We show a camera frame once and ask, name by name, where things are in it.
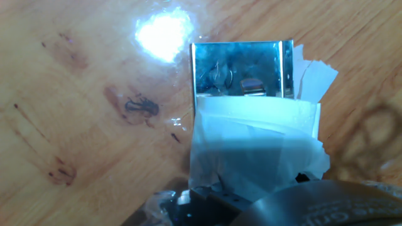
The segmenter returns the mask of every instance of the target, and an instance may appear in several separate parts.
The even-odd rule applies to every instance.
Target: dark stain
[[[176,137],[176,134],[171,133],[170,134],[179,144],[181,144],[180,140]]]
[[[155,129],[155,126],[154,126],[152,123],[150,123],[149,119],[145,119],[145,124],[146,124],[146,126],[148,126],[149,128]]]
[[[14,104],[14,107],[15,107],[16,109],[18,109],[18,112],[36,129],[37,132],[39,132],[39,134],[40,134],[44,139],[46,139],[46,140],[50,143],[50,140],[47,139],[46,136],[33,124],[33,122],[32,122],[31,119],[28,117],[28,115],[26,115],[25,112],[24,112],[22,109],[19,109],[17,104]]]
[[[59,157],[56,157],[56,161],[57,161],[58,163],[60,163],[60,164],[64,164],[64,162],[63,162]]]
[[[128,112],[132,112],[135,110],[141,110],[149,112],[152,116],[156,116],[159,113],[159,106],[158,104],[148,100],[145,97],[140,98],[140,102],[134,102],[130,97],[128,97],[129,101],[124,105],[124,108]]]
[[[122,116],[121,109],[119,107],[119,99],[117,98],[117,89],[113,86],[105,87],[103,90],[103,95],[106,97],[107,101],[115,108],[115,110]]]

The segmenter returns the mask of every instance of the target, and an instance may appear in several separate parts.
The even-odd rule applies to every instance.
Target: small metal piece
[[[264,84],[255,78],[246,78],[240,82],[245,96],[266,96]]]

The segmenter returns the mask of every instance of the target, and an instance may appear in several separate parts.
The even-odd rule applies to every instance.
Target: metal edge
[[[194,96],[194,115],[197,108],[197,88],[195,86],[195,43],[191,44],[191,56],[192,56],[192,69],[193,69],[193,96]]]
[[[280,74],[281,74],[281,98],[285,96],[285,81],[283,80],[283,41],[279,41],[279,62],[280,62]]]

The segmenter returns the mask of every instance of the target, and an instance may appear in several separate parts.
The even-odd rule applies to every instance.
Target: table surface
[[[191,42],[284,40],[339,75],[327,178],[402,185],[402,1],[0,2],[0,224],[119,225],[185,185]],[[139,110],[127,112],[129,99]]]

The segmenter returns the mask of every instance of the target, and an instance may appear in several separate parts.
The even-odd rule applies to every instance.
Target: reflective metal surface
[[[192,66],[195,97],[293,98],[293,40],[194,43]]]

